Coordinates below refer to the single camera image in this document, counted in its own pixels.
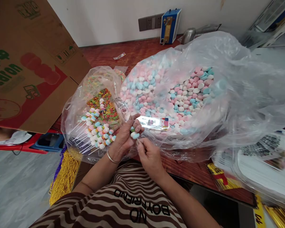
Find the power outlet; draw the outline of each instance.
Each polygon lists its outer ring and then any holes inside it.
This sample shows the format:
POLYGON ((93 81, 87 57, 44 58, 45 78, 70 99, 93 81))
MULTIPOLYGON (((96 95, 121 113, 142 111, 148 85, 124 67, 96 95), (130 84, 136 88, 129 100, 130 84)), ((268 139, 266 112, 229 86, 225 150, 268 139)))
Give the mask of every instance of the power outlet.
POLYGON ((152 16, 147 17, 147 30, 152 29, 152 16))
POLYGON ((160 29, 162 27, 162 16, 164 14, 155 15, 155 28, 160 29))
POLYGON ((162 27, 162 16, 164 14, 157 14, 149 17, 142 17, 138 19, 139 31, 150 29, 160 29, 162 27))

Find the striped shirt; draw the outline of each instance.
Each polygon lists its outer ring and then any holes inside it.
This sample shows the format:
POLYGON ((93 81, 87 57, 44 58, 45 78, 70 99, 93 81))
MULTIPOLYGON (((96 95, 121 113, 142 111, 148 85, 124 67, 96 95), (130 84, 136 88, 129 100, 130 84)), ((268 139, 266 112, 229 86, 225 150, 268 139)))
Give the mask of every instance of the striped shirt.
POLYGON ((127 162, 110 184, 61 197, 30 227, 186 227, 173 203, 140 163, 127 162))

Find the printed cardboard box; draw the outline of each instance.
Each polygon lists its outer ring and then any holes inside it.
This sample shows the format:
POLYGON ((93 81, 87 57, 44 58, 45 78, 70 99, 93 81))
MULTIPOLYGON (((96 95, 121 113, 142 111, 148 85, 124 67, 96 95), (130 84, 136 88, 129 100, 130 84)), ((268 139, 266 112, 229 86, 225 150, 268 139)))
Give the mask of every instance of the printed cardboard box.
POLYGON ((0 127, 46 133, 89 69, 46 0, 0 0, 0 127))

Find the bracelet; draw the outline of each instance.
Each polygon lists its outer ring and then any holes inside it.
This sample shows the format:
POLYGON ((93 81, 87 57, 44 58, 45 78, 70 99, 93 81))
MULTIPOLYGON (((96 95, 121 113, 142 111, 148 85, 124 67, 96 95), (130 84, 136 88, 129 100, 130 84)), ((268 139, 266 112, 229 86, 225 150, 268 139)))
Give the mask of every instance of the bracelet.
POLYGON ((108 155, 110 161, 113 162, 114 164, 119 164, 119 163, 120 163, 120 162, 114 161, 114 160, 110 157, 109 152, 107 152, 107 155, 108 155))

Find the white wall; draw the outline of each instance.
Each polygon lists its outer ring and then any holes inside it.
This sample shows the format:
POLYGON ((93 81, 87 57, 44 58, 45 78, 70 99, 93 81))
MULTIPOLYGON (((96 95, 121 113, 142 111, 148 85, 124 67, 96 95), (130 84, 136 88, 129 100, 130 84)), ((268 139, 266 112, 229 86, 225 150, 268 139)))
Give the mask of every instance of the white wall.
POLYGON ((140 32, 138 19, 181 8, 178 33, 209 23, 247 30, 271 0, 48 0, 78 46, 159 37, 140 32))

